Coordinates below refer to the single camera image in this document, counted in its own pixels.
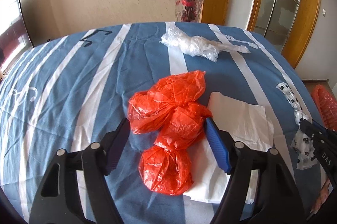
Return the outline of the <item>person's right hand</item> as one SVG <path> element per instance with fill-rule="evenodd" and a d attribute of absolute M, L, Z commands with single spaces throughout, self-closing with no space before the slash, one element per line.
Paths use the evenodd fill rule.
<path fill-rule="evenodd" d="M 321 206 L 325 203 L 325 201 L 327 200 L 328 196 L 329 196 L 329 187 L 331 185 L 331 182 L 329 180 L 329 178 L 326 179 L 325 183 L 323 184 L 320 192 L 319 192 L 319 196 L 317 198 L 317 200 L 315 201 L 311 212 L 313 214 L 316 214 L 318 212 L 318 210 L 321 208 Z"/>

